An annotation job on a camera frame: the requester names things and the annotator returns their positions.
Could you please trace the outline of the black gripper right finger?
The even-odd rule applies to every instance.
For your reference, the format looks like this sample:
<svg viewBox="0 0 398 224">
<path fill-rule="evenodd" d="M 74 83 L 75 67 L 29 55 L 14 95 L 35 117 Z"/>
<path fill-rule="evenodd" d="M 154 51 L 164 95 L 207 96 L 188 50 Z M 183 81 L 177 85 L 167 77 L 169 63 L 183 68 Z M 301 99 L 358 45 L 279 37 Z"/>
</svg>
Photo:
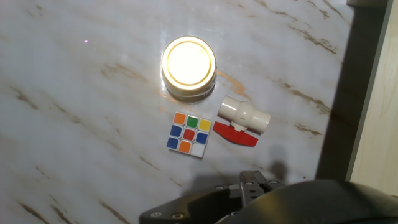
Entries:
<svg viewBox="0 0 398 224">
<path fill-rule="evenodd" d="M 242 171 L 239 173 L 239 179 L 242 206 L 247 206 L 265 193 L 285 186 L 278 180 L 267 180 L 259 171 Z"/>
</svg>

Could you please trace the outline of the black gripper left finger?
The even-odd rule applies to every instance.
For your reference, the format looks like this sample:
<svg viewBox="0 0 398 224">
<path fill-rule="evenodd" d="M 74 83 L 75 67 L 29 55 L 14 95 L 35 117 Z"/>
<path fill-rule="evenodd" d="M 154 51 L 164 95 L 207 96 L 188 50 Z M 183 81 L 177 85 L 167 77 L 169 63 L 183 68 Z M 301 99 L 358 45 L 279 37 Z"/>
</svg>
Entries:
<svg viewBox="0 0 398 224">
<path fill-rule="evenodd" d="M 238 189 L 214 185 L 143 212 L 139 224 L 216 223 L 240 209 Z"/>
</svg>

